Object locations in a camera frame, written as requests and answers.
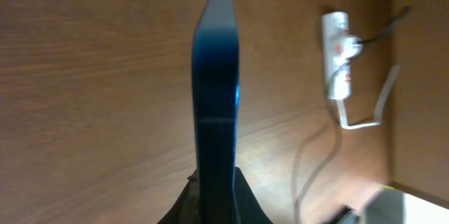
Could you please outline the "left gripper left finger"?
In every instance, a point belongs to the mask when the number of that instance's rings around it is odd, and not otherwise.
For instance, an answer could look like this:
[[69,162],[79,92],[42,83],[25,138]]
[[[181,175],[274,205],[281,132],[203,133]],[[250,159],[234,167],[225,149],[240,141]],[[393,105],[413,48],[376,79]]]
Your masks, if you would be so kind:
[[187,178],[187,184],[174,205],[158,224],[199,224],[199,198],[198,171],[195,170]]

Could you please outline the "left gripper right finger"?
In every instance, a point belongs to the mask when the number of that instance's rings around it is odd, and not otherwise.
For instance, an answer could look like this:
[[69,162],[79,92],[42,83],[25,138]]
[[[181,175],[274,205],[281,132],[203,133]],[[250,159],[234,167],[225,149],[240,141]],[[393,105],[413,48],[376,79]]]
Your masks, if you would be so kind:
[[272,224],[239,167],[235,168],[234,192],[240,224]]

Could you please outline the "blue Galaxy smartphone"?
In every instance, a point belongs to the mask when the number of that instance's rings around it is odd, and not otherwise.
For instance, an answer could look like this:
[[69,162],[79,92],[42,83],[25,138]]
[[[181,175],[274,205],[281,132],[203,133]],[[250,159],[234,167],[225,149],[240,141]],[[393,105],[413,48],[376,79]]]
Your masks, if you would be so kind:
[[196,26],[192,99],[201,222],[236,223],[239,35],[232,0],[207,0]]

